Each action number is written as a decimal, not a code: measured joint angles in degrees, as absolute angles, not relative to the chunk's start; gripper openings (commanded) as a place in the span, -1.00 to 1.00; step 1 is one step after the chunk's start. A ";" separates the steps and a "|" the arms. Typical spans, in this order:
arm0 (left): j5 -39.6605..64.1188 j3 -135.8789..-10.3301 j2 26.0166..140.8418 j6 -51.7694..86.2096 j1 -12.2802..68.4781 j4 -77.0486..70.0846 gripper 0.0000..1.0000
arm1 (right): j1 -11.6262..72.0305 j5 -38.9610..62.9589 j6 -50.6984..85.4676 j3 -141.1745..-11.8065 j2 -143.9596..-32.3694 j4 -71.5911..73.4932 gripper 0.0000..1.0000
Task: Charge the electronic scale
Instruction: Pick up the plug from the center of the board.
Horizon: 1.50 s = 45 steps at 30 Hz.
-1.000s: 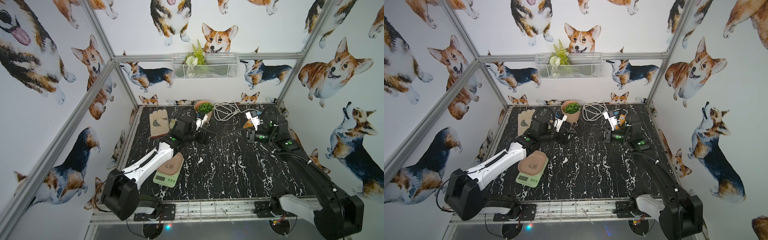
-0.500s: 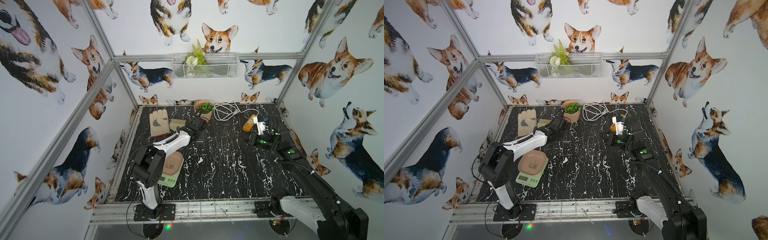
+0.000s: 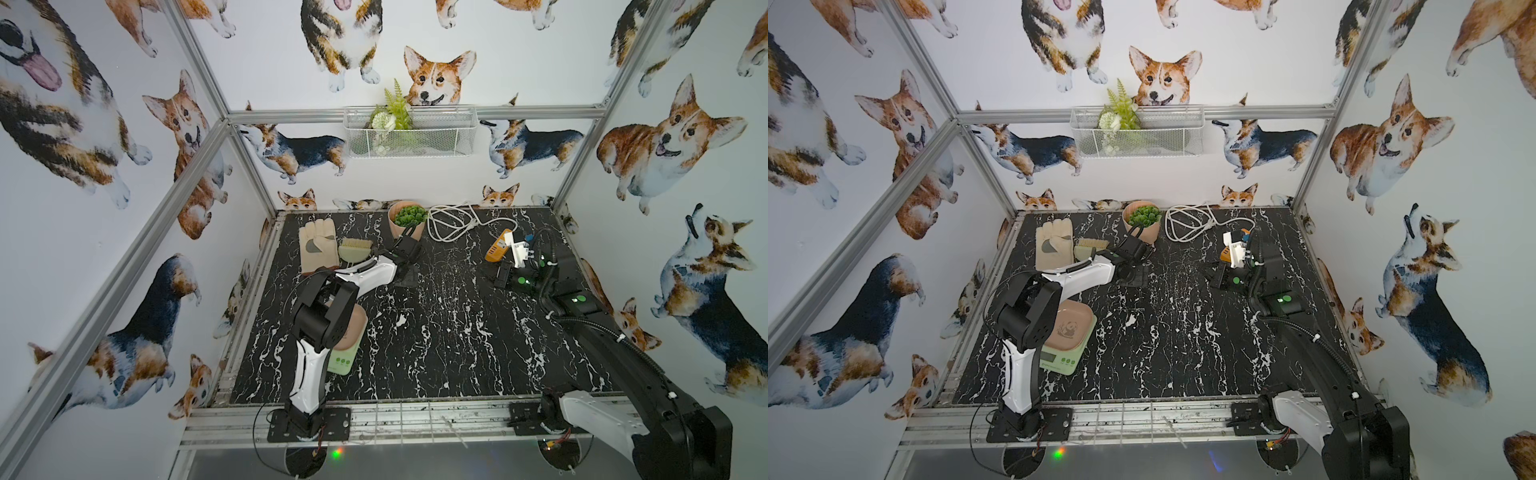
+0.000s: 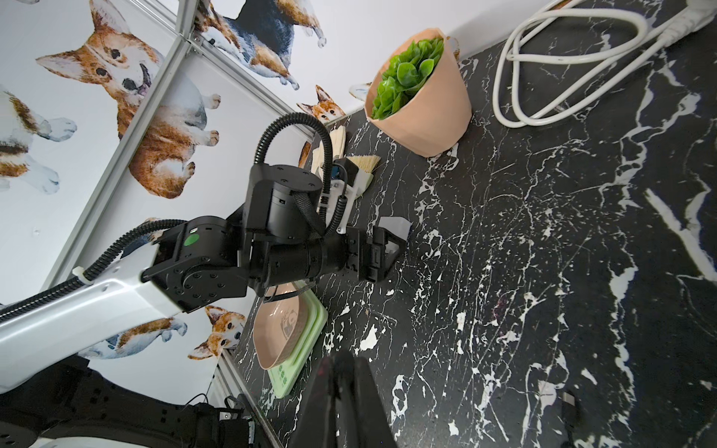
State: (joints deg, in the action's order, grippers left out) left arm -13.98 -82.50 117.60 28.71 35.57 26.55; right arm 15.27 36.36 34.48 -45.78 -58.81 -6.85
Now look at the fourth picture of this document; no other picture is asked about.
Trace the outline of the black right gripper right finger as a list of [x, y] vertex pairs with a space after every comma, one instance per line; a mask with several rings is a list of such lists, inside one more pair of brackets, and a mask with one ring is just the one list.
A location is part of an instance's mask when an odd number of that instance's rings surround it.
[[351, 354], [343, 354], [343, 417], [347, 447], [397, 447], [368, 360]]

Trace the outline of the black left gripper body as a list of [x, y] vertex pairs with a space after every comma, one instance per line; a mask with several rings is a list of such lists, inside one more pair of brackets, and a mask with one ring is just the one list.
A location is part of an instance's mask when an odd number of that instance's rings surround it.
[[347, 262], [344, 273], [357, 281], [383, 281], [398, 257], [403, 254], [403, 239], [391, 231], [376, 227], [372, 235], [347, 228]]

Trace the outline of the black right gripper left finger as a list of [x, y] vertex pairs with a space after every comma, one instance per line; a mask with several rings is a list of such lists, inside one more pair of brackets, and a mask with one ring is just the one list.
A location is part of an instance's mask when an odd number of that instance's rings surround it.
[[289, 447], [336, 447], [336, 401], [339, 376], [347, 372], [347, 351], [323, 358], [304, 392], [298, 425]]

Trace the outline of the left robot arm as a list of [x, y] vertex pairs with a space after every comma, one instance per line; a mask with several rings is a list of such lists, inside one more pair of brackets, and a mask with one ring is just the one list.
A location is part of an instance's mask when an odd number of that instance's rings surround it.
[[[322, 175], [265, 158], [292, 125], [317, 132]], [[227, 218], [157, 220], [125, 233], [87, 269], [1, 312], [1, 389], [139, 325], [190, 313], [248, 291], [277, 300], [276, 287], [344, 272], [377, 283], [405, 252], [410, 225], [385, 218], [371, 231], [339, 230], [345, 200], [330, 200], [332, 141], [304, 113], [272, 122], [256, 149], [246, 201]]]

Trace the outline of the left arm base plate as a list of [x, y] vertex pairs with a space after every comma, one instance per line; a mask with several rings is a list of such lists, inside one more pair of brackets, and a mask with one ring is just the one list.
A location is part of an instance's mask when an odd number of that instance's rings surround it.
[[145, 447], [269, 447], [237, 399], [172, 404], [121, 388], [72, 356], [1, 396], [1, 444], [91, 438]]

